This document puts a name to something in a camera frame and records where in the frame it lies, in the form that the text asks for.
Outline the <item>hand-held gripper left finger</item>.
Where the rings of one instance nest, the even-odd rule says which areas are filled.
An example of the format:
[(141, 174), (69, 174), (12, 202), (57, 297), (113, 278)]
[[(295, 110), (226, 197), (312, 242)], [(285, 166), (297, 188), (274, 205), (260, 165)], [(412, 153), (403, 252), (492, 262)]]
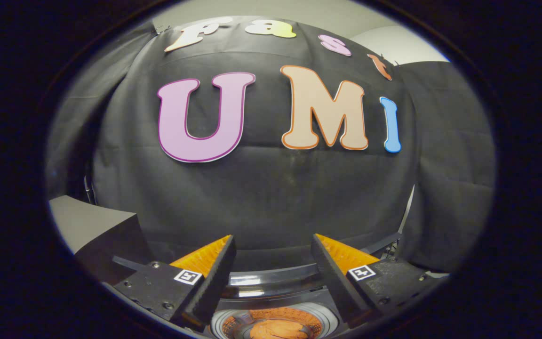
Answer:
[(146, 265), (114, 258), (134, 270), (114, 289), (168, 322), (189, 328), (209, 325), (234, 264), (234, 236), (219, 240), (170, 264)]

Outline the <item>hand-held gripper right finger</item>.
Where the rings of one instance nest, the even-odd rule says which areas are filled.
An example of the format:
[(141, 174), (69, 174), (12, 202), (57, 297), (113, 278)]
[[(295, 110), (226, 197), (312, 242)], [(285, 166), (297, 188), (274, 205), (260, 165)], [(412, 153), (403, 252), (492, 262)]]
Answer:
[(349, 328), (395, 317), (441, 286), (439, 277), (406, 260), (378, 259), (322, 234), (312, 237), (311, 253)]

